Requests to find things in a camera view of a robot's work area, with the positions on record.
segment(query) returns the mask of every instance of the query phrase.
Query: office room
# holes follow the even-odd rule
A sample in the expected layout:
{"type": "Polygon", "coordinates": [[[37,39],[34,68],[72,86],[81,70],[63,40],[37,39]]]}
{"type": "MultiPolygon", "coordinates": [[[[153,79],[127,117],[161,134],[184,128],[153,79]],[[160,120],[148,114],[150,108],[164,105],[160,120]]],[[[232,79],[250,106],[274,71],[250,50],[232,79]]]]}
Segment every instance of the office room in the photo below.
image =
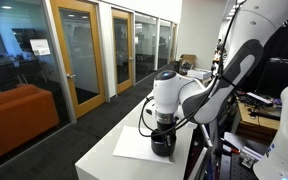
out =
{"type": "Polygon", "coordinates": [[[285,147],[288,2],[0,1],[0,179],[288,179],[285,147]]]}

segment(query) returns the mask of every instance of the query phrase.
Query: gray carpet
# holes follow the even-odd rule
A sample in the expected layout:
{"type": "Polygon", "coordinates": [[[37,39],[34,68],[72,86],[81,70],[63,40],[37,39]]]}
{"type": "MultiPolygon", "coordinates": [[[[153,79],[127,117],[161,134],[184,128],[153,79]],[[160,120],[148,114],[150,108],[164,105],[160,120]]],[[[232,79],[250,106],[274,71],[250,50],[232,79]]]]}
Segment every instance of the gray carpet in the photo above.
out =
{"type": "Polygon", "coordinates": [[[95,108],[60,132],[0,166],[0,180],[75,180],[75,163],[152,91],[153,79],[167,65],[110,103],[95,108]]]}

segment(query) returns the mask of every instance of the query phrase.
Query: cardboard box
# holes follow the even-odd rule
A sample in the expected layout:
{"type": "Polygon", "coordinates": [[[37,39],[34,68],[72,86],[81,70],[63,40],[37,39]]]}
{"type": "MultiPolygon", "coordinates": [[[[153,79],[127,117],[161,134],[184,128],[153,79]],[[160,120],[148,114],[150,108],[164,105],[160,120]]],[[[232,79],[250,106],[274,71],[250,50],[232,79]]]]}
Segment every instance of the cardboard box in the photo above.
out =
{"type": "Polygon", "coordinates": [[[182,62],[183,60],[193,64],[193,68],[196,67],[195,66],[195,61],[197,60],[197,57],[194,54],[182,54],[180,57],[180,61],[182,62]]]}
{"type": "Polygon", "coordinates": [[[212,75],[212,71],[209,71],[209,70],[205,70],[205,69],[191,69],[191,70],[188,70],[187,72],[187,76],[190,76],[190,77],[195,77],[197,79],[200,79],[200,80],[205,80],[207,78],[210,78],[212,75]]]}

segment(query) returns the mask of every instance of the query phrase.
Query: white table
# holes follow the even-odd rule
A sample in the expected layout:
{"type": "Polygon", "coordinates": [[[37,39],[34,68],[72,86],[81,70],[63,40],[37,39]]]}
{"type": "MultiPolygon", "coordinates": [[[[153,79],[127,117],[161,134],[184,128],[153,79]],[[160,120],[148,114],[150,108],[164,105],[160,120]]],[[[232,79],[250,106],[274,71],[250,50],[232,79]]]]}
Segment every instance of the white table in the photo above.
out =
{"type": "MultiPolygon", "coordinates": [[[[112,155],[123,127],[137,127],[143,103],[144,100],[76,162],[75,167],[80,180],[180,180],[184,178],[193,133],[193,129],[187,127],[176,132],[174,164],[112,155]]],[[[154,118],[149,116],[144,118],[147,124],[156,127],[154,118]]]]}

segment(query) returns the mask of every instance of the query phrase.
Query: black cup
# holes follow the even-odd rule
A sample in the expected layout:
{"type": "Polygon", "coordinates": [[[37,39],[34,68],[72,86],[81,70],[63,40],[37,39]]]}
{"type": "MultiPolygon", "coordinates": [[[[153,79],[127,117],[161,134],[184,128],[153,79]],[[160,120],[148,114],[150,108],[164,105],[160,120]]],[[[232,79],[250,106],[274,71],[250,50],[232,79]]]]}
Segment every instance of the black cup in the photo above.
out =
{"type": "MultiPolygon", "coordinates": [[[[151,135],[158,133],[159,131],[155,130],[151,133],[151,135]]],[[[175,144],[176,135],[174,132],[151,137],[151,148],[158,156],[166,157],[172,155],[175,149],[175,144]]]]}

